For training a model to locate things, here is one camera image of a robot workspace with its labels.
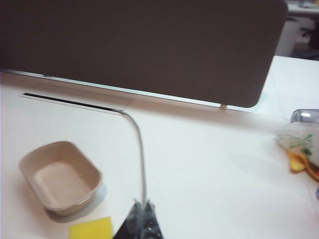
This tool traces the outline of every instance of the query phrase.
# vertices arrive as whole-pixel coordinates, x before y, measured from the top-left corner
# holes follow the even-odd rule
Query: plastic bag
[[[305,155],[319,167],[319,124],[294,122],[276,134],[282,148],[297,155]]]

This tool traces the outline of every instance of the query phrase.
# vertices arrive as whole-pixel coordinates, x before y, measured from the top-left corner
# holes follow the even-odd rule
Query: food container
[[[88,205],[102,180],[96,167],[66,141],[31,152],[19,166],[43,207],[60,216]]]

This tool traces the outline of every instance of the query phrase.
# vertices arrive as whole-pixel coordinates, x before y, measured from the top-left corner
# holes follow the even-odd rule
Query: yellow sponge
[[[69,227],[69,239],[112,239],[111,218],[79,223]]]

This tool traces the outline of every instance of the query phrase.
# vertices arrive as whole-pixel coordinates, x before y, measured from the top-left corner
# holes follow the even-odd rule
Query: white desk
[[[289,16],[319,17],[319,8],[302,8],[298,4],[288,4]]]
[[[260,102],[236,108],[248,112],[80,88],[128,99],[166,239],[317,239],[318,183],[289,173],[274,131],[292,110],[318,107],[318,73],[319,62],[275,57]],[[38,84],[79,88],[2,73],[1,238],[66,239],[69,225],[104,216],[116,231],[140,196],[134,128],[121,116],[19,97]],[[44,211],[18,169],[26,153],[58,140],[74,142],[104,174],[94,202],[65,219]]]

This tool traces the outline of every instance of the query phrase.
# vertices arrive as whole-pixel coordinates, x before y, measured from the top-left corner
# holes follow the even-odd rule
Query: desk surface
[[[317,239],[318,183],[289,173],[274,132],[293,110],[318,107],[318,69],[316,61],[275,57],[250,109],[80,88],[129,101],[125,111],[142,131],[149,197],[166,239]],[[19,97],[38,84],[78,88],[1,74],[1,238],[66,239],[69,225],[104,216],[116,231],[140,197],[134,128],[118,115]],[[45,212],[17,166],[59,140],[75,143],[104,175],[94,202],[64,219]]]
[[[289,16],[319,17],[319,8],[302,8],[298,4],[288,4]]]

